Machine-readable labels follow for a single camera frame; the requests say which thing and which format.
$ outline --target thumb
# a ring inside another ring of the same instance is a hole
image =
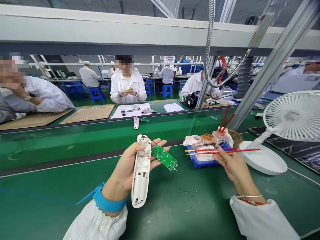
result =
[[[223,157],[226,162],[229,162],[232,159],[232,157],[230,157],[221,147],[218,148],[218,152],[220,153],[221,157]]]

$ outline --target fan grille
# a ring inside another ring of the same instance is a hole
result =
[[[263,115],[274,134],[295,141],[320,140],[320,95],[313,91],[285,94],[273,100]]]

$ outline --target factory floor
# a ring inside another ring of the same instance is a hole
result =
[[[152,96],[147,96],[146,101],[157,101],[157,100],[164,100],[164,99],[177,99],[180,98],[179,97],[179,92],[174,92],[172,93],[172,97],[167,96],[167,97],[163,97],[160,94],[157,95],[152,95]],[[100,101],[100,100],[96,100],[95,102],[93,102],[91,100],[91,97],[89,95],[89,92],[87,91],[87,95],[86,94],[69,94],[69,98],[72,101],[73,105],[75,107],[85,107],[85,106],[96,106],[96,105],[104,105],[104,104],[114,104],[114,102],[111,100],[110,98],[110,92],[107,89],[102,89],[102,93],[105,97],[105,101]]]

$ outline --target wicker basket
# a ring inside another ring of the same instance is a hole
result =
[[[239,147],[240,143],[243,142],[243,137],[239,133],[237,133],[236,131],[228,129],[228,132],[232,137],[233,147],[234,148]]]

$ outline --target fan base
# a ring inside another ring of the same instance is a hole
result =
[[[243,141],[239,149],[246,149],[251,143],[252,141]],[[274,151],[263,145],[259,145],[257,148],[260,148],[260,151],[239,152],[248,165],[259,172],[273,176],[288,170],[285,161]]]

